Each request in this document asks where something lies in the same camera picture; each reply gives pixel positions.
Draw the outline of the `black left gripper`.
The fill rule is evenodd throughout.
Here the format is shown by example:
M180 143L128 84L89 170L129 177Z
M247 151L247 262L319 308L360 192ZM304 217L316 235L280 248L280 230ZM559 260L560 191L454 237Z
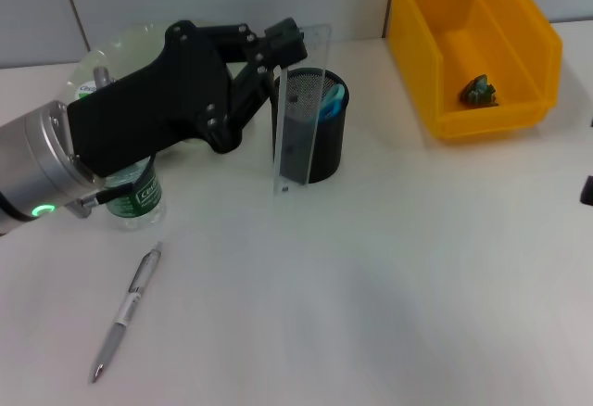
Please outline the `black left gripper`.
M243 129L270 98L272 73L264 66L293 66L307 56L293 18L263 36L246 23L197 27L179 21L166 30L163 49L150 64L69 104L74 153L99 177L190 138L226 154L240 145ZM263 66L247 63L231 93L226 63L240 62Z

